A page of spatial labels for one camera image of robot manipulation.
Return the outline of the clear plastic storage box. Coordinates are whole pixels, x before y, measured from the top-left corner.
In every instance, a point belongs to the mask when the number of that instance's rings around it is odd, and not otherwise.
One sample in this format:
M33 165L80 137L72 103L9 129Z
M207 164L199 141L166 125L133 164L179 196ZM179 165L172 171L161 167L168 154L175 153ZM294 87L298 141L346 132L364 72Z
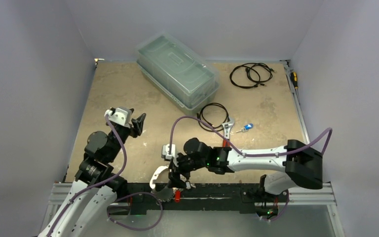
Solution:
M185 115L195 116L219 89L219 72L188 46L162 32L136 46L143 75Z

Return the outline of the aluminium frame rail right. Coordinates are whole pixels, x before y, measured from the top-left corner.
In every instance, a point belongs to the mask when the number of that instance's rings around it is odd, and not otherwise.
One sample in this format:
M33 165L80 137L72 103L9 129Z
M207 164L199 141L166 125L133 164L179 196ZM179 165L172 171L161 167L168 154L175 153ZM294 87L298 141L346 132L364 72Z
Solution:
M290 67L289 61L283 61L282 63L297 110L304 139L303 142L297 140L288 141L286 148L291 153L286 155L286 160L283 162L285 165L285 172L297 186L311 190L318 190L323 186L323 156L320 151L315 150L311 146L306 146L307 143L310 143L310 139L303 118L303 113L300 108L298 90L294 89L290 80L290 73L294 70Z

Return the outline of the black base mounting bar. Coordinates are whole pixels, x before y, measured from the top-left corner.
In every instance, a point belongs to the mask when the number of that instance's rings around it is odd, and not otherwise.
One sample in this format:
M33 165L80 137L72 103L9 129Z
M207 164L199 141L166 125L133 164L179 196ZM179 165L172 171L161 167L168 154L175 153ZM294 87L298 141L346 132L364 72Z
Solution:
M148 183L129 183L128 194L134 196L120 203L131 207L132 215L145 215L148 210L159 210L155 198L150 195ZM181 191L177 198L162 201L163 210L174 211L237 211L240 214L276 215L276 208L289 200L288 190L278 196L260 195L259 184L254 183L206 183Z

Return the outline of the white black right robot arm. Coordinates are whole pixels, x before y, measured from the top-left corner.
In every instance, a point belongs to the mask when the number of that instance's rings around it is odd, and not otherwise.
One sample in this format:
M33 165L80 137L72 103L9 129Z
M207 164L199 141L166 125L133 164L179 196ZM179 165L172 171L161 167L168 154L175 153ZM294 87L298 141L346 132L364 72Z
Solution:
M191 172L206 168L218 175L244 170L272 170L261 177L257 194L269 201L283 191L301 187L319 190L323 187L323 155L299 140L288 140L285 146L272 149L241 150L231 147L209 147L197 138L189 139L184 153L175 145L162 147L161 156L169 161L169 188L189 189Z

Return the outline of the key with blue tag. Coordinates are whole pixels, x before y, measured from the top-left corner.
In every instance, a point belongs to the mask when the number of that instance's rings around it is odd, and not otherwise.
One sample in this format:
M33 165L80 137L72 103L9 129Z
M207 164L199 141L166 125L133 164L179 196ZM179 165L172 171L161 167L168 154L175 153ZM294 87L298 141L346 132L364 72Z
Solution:
M248 130L252 129L254 125L252 123L244 125L240 130L238 130L236 133L245 133Z

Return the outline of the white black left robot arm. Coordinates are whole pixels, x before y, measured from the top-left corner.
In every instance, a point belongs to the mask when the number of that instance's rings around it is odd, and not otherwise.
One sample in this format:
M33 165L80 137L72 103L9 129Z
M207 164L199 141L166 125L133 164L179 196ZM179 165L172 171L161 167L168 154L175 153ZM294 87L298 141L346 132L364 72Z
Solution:
M111 163L128 137L137 138L143 132L146 114L131 118L133 109L110 108L105 112L109 133L95 131L87 138L84 158L75 180L55 216L41 231L41 237L79 237L114 201L128 195L127 180L113 173Z

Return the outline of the yellow black screwdriver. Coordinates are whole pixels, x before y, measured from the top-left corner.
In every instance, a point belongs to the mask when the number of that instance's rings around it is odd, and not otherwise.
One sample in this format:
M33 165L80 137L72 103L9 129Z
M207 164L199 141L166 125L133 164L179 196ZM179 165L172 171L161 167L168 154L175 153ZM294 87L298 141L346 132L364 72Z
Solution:
M296 72L291 72L290 73L290 80L292 82L292 85L293 85L294 89L298 90L299 86L298 86L298 77L297 77Z

